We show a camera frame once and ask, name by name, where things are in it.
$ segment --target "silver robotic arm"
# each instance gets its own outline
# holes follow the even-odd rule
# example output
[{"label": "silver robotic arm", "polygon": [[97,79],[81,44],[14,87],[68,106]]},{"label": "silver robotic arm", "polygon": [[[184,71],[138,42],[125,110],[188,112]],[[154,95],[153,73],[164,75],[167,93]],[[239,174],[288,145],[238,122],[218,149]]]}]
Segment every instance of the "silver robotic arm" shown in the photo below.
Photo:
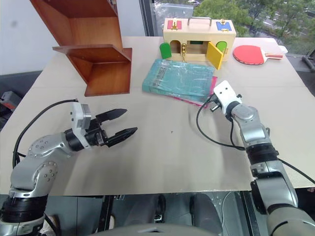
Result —
[{"label": "silver robotic arm", "polygon": [[103,121],[115,119],[126,109],[114,109],[91,120],[88,105],[73,103],[72,128],[44,136],[29,148],[27,156],[12,171],[11,189],[1,210],[1,236],[37,236],[43,226],[48,194],[59,168],[75,151],[91,146],[111,147],[130,137],[137,128],[129,128],[107,137]]},{"label": "silver robotic arm", "polygon": [[298,207],[298,199],[281,161],[274,149],[268,129],[261,124],[258,111],[242,104],[227,81],[214,89],[213,101],[228,119],[239,127],[245,151],[251,163],[254,181],[251,183],[255,206],[267,214],[271,236],[314,236],[315,222]]}]

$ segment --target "wooden shelf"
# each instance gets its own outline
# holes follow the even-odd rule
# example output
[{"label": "wooden shelf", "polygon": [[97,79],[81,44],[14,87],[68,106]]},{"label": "wooden shelf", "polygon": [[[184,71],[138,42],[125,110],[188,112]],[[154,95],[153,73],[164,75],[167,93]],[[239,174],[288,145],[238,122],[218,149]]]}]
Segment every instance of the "wooden shelf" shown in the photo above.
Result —
[{"label": "wooden shelf", "polygon": [[131,49],[124,49],[116,5],[109,0],[31,0],[87,83],[86,96],[127,93]]}]

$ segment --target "paddle handle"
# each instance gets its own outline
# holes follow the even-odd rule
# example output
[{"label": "paddle handle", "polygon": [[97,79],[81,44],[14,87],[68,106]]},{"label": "paddle handle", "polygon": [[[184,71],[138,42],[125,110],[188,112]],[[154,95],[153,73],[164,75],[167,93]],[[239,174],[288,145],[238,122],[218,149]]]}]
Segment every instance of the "paddle handle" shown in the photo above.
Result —
[{"label": "paddle handle", "polygon": [[282,54],[265,53],[266,58],[281,60],[284,56]]}]

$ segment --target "beige tabletop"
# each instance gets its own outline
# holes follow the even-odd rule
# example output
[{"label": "beige tabletop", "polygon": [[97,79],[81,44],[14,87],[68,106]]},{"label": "beige tabletop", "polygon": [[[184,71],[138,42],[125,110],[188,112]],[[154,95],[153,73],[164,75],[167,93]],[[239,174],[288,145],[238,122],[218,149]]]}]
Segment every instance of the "beige tabletop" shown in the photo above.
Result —
[{"label": "beige tabletop", "polygon": [[[107,121],[108,135],[129,127],[137,132],[108,148],[83,150],[59,171],[52,195],[104,195],[248,190],[252,180],[244,152],[208,142],[198,131],[198,108],[170,97],[144,93],[141,84],[154,60],[160,58],[159,37],[125,37],[132,47],[130,94],[84,97],[85,83],[63,54],[57,53],[38,77],[0,133],[0,192],[10,187],[12,151],[22,129],[42,109],[59,100],[78,98],[93,115],[127,108],[122,117]],[[258,45],[266,52],[280,52],[271,38],[236,38],[234,46]],[[284,58],[261,66],[244,65],[232,56],[216,71],[218,82],[228,80],[243,102],[254,106],[280,157],[315,178],[315,98]],[[44,114],[25,134],[19,151],[26,153],[37,138],[71,127],[70,104]],[[230,123],[220,111],[204,111],[200,124],[205,133],[229,142]],[[240,143],[238,128],[234,133]],[[312,184],[286,168],[294,187]]]}]

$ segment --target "white wall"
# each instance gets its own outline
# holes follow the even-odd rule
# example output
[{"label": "white wall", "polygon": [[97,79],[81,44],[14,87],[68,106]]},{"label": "white wall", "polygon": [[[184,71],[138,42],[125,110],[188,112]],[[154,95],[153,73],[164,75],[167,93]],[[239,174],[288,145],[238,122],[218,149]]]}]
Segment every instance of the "white wall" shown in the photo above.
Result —
[{"label": "white wall", "polygon": [[[145,36],[139,0],[117,0],[122,36]],[[42,70],[57,42],[29,0],[0,1],[0,75]]]}]

